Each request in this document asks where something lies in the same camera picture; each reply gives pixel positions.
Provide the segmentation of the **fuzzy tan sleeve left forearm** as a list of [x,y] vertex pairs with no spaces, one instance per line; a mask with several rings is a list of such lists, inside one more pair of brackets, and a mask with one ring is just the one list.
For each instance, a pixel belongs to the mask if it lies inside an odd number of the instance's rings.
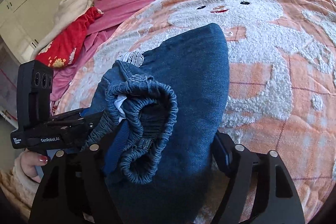
[[15,159],[11,170],[1,170],[0,180],[1,190],[14,212],[19,215],[20,220],[27,223],[39,184],[23,172],[21,155]]

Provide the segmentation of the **left hand red nails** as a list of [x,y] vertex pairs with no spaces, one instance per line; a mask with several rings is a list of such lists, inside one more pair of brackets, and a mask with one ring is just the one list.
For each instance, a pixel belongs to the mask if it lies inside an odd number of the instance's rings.
[[49,157],[39,153],[25,150],[20,159],[23,173],[31,180],[40,183],[41,177],[38,175],[36,167],[45,166],[49,162]]

